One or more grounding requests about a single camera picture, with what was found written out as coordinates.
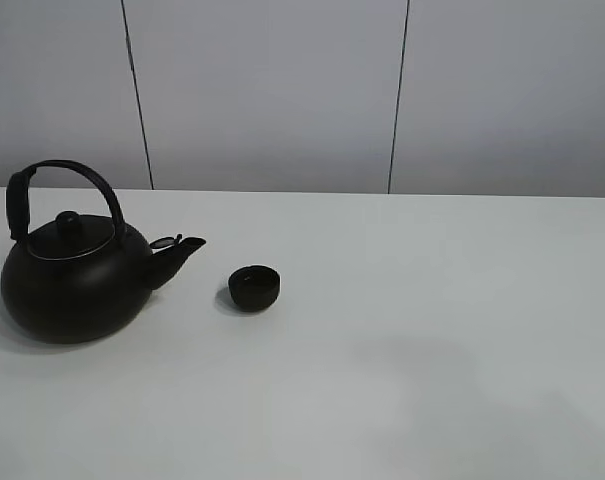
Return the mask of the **small black teacup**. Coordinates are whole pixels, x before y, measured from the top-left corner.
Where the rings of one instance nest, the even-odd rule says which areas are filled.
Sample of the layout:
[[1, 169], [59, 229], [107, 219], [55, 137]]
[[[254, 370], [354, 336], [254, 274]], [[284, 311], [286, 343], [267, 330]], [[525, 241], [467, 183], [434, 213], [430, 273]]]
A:
[[250, 265], [233, 272], [228, 289], [236, 307], [244, 312], [268, 309], [279, 297], [281, 277], [271, 267]]

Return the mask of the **black round teapot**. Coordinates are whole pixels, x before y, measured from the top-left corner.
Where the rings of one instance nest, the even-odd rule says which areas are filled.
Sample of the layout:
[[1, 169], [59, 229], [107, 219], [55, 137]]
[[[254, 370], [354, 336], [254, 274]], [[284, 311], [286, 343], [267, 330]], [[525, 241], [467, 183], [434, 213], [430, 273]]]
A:
[[[91, 182], [108, 215], [67, 210], [31, 229], [30, 183], [46, 167], [71, 170]], [[14, 173], [5, 199], [14, 245], [1, 272], [1, 298], [20, 329], [47, 343], [87, 343], [125, 328], [206, 243], [181, 234], [148, 242], [125, 221], [109, 183], [72, 160], [44, 160]]]

